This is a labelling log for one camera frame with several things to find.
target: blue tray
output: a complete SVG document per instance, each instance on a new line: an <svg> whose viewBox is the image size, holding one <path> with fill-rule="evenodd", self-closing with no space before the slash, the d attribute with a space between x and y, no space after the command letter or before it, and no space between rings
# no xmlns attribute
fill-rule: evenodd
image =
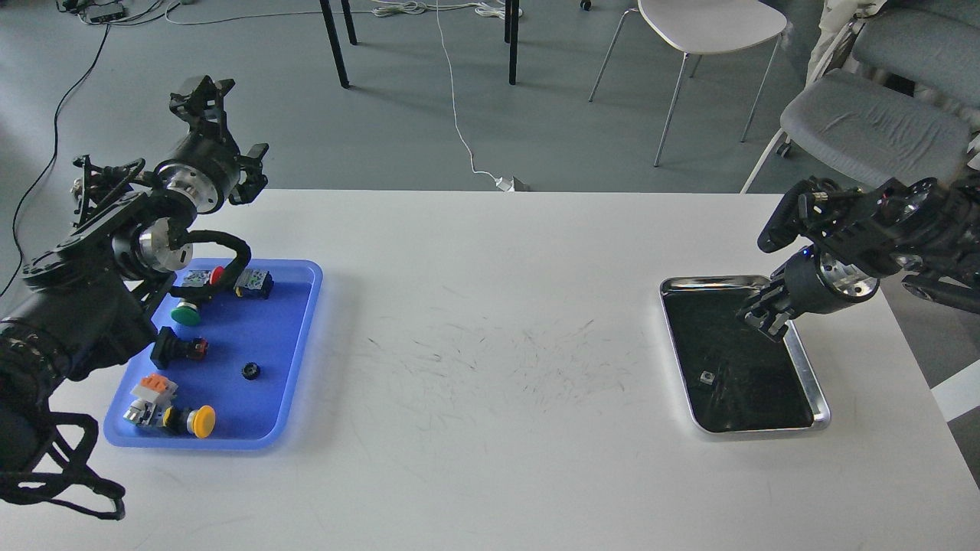
<svg viewBox="0 0 980 551"><path fill-rule="evenodd" d="M227 263L227 259L194 259L185 271L177 273L177 280L187 270L209 270ZM274 287L268 300L222 293L201 307L201 323L188 327L171 319L177 299L164 299L153 323L172 327L184 340L204 337L209 344L208 355L201 362L171 361L163 371L150 362L152 345L134 356L102 425L107 440L125 447L254 450L279 437L289 417L323 272L305 260L253 259L248 267L271 274ZM242 367L248 362L259 364L259 378L246 380L242 376ZM129 391L152 373L160 373L178 385L176 407L197 409L207 404L215 408L217 421L210 436L172 436L123 419L135 399Z"/></svg>

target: yellow button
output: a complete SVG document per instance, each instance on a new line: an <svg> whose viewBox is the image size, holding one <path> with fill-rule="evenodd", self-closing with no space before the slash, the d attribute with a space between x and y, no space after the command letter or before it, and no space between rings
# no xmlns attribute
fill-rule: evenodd
<svg viewBox="0 0 980 551"><path fill-rule="evenodd" d="M191 428L194 429L194 435L198 438L207 438L215 429L215 408L201 406L201 409L194 412Z"/></svg>

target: green button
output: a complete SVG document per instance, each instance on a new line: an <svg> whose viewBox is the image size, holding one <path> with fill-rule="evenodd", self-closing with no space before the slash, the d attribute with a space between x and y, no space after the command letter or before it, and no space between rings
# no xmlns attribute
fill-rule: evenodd
<svg viewBox="0 0 980 551"><path fill-rule="evenodd" d="M193 307L181 305L171 310L171 318L182 326L196 326L201 323L201 315Z"/></svg>

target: robotic arm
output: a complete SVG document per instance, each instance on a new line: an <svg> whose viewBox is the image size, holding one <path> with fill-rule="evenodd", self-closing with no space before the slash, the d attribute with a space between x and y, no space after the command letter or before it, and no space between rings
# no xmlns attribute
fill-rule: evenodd
<svg viewBox="0 0 980 551"><path fill-rule="evenodd" d="M895 179L874 191L811 178L783 196L759 235L771 253L797 236L812 241L773 272L738 316L773 340L786 322L830 314L871 298L901 270L913 295L980 314L980 177L953 185Z"/></svg>
<svg viewBox="0 0 980 551"><path fill-rule="evenodd" d="M228 131L223 98L233 85L198 76L171 94L171 111L189 131L153 171L143 170L142 159L121 167L97 167L88 156L75 160L82 169L73 187L75 230L24 267L31 295L0 320L0 498L123 517L123 487L86 465L98 424L87 415L51 412L48 398L65 379L122 364L153 343L151 317L167 293L192 304L210 300L234 284L251 259L248 245L233 235L189 230L199 214L225 200L252 202L268 182L262 174L268 145L241 155ZM193 243L203 242L232 249L234 260L214 284L173 286ZM139 283L130 290L125 280ZM71 447L59 426L79 426L83 437ZM34 472L46 455L60 473ZM108 497L114 511L56 499L73 484Z"/></svg>

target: gray cushion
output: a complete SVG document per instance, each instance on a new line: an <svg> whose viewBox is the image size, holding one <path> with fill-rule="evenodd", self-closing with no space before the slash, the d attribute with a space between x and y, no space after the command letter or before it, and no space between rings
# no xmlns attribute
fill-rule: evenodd
<svg viewBox="0 0 980 551"><path fill-rule="evenodd" d="M949 182L966 162L965 121L840 70L805 89L779 120L813 157L870 186L890 177Z"/></svg>
<svg viewBox="0 0 980 551"><path fill-rule="evenodd" d="M980 27L919 10L891 10L867 22L854 56L980 107Z"/></svg>
<svg viewBox="0 0 980 551"><path fill-rule="evenodd" d="M980 2L977 0L888 0L885 9L892 8L929 12L980 27Z"/></svg>

